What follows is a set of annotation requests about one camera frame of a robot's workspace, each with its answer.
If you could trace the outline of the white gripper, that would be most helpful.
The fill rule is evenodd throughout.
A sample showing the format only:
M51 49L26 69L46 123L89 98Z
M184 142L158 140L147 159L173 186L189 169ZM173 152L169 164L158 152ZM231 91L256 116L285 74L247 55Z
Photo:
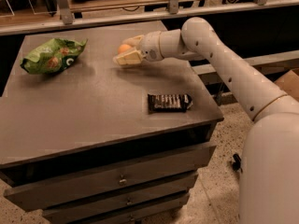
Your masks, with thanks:
M123 53L118 53L113 58L113 62L118 65L136 65L142 63L143 57L149 62L161 61L164 57L160 50L160 35L161 32L157 31L123 40L122 43L131 48Z

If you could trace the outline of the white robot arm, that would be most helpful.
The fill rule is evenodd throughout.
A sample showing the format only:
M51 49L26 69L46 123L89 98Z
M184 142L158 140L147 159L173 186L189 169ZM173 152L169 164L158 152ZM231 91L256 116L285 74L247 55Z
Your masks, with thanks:
M239 224L299 224L299 102L231 49L204 19L123 41L119 65L206 59L253 121L241 156Z

